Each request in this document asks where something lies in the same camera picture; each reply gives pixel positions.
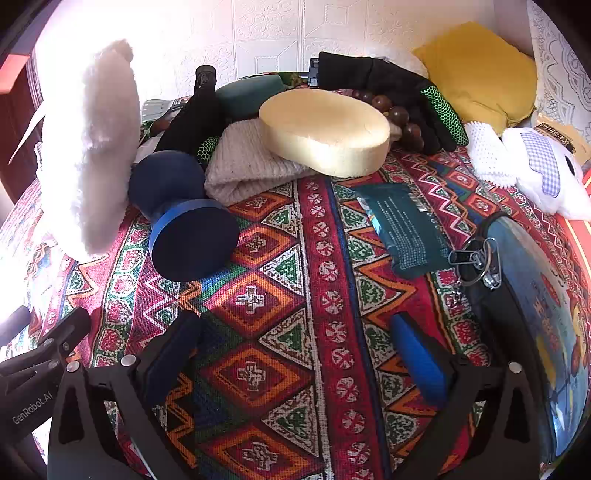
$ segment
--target embossed wallpaper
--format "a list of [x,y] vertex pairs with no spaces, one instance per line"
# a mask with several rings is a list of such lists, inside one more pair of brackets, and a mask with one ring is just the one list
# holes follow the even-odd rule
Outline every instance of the embossed wallpaper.
[[84,55],[127,38],[139,98],[193,90],[215,66],[218,85],[270,70],[307,70],[321,50],[388,55],[475,20],[495,29],[493,0],[63,0],[37,43],[41,88]]

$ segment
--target patterned tablecloth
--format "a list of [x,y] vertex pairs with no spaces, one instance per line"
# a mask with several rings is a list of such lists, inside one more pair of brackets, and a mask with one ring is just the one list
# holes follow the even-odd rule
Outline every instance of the patterned tablecloth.
[[[211,479],[385,479],[436,413],[394,351],[388,319],[406,310],[451,351],[479,365],[490,358],[466,299],[452,301],[453,270],[413,281],[392,273],[351,189],[381,182],[408,184],[454,247],[484,217],[506,211],[568,282],[586,326],[588,280],[553,217],[516,188],[476,180],[464,150],[394,152],[371,176],[316,175],[232,206],[241,237],[231,262],[185,284],[154,271],[150,225],[132,208],[109,254],[87,264],[64,256],[44,226],[35,182],[0,230],[0,262],[11,266],[11,281],[24,280],[34,312],[4,355],[32,347],[82,306],[92,332],[75,358],[110,365],[140,352],[178,309],[205,307],[204,341],[155,409],[191,467]],[[477,415],[466,419],[446,468],[460,462]],[[141,469],[121,421],[117,427]]]

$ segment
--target white stuffed animal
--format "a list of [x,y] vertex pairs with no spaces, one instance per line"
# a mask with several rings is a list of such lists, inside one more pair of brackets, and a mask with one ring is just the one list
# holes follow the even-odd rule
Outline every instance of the white stuffed animal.
[[113,42],[46,99],[41,202],[48,228],[80,262],[109,251],[128,204],[141,124],[131,47]]
[[533,128],[507,128],[501,140],[514,162],[517,186],[542,212],[591,220],[583,172],[561,143]]
[[533,128],[507,128],[501,141],[481,122],[466,124],[466,133],[476,176],[502,187],[516,183],[544,213],[591,220],[583,172],[561,143]]

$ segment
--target dark blue dumbbell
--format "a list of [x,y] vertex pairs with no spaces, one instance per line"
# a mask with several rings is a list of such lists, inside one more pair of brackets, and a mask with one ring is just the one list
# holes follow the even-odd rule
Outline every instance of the dark blue dumbbell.
[[221,203],[204,198],[204,182],[195,157],[175,150],[145,157],[129,179],[131,203],[152,224],[152,263],[169,280],[214,273],[238,244],[236,219]]

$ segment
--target black glove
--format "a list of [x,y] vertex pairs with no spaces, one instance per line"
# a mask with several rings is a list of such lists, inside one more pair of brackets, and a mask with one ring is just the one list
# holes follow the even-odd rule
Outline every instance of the black glove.
[[406,108],[410,121],[421,128],[425,155],[433,155],[441,147],[454,151],[458,145],[468,144],[459,117],[434,83],[394,63],[320,52],[318,87],[387,95],[394,105]]
[[220,137],[225,127],[222,104],[216,95],[216,69],[200,66],[195,72],[193,96],[164,131],[155,151],[197,155],[199,147],[208,138]]

